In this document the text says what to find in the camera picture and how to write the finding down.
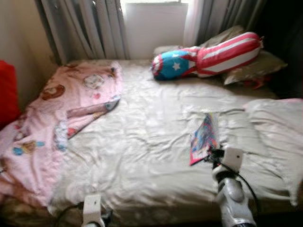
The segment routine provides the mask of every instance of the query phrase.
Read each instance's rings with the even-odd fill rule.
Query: red cushion
[[[0,130],[19,115],[15,68],[0,61]]]
[[[256,33],[246,32],[197,54],[199,77],[209,77],[251,63],[261,49]]]

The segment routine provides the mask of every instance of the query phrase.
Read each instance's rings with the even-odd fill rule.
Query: colorful cloth
[[[58,179],[67,139],[120,99],[121,68],[82,63],[60,67],[40,97],[0,131],[0,198],[46,206]]]
[[[152,62],[155,79],[168,80],[197,73],[209,77],[252,62],[262,47],[257,34],[246,32],[216,46],[197,46],[159,54]]]
[[[193,133],[190,143],[190,165],[194,165],[207,157],[211,148],[219,148],[218,116],[206,113],[199,128]]]

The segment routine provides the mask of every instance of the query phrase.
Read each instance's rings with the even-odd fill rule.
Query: white star
[[[173,68],[175,69],[175,71],[178,70],[178,69],[180,69],[180,63],[175,63],[174,62]]]

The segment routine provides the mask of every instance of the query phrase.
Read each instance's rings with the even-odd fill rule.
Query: white plastic part
[[[101,219],[101,194],[87,195],[84,200],[83,223],[81,227],[91,226],[93,223],[98,224],[100,227],[105,227]]]
[[[245,196],[241,183],[232,178],[225,178],[219,183],[219,188],[221,187],[216,201],[221,209],[222,225],[255,227],[256,223],[248,207],[248,197]]]
[[[242,164],[243,151],[239,148],[226,146],[222,164],[228,166],[233,171],[238,172]],[[220,172],[229,171],[224,166],[220,165],[217,168],[213,169],[213,179],[216,180],[216,176]]]

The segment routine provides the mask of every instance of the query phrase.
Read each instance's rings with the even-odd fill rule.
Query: white curtain
[[[234,26],[252,30],[267,0],[186,0],[184,46],[200,45]]]
[[[119,0],[41,0],[62,64],[128,59]]]

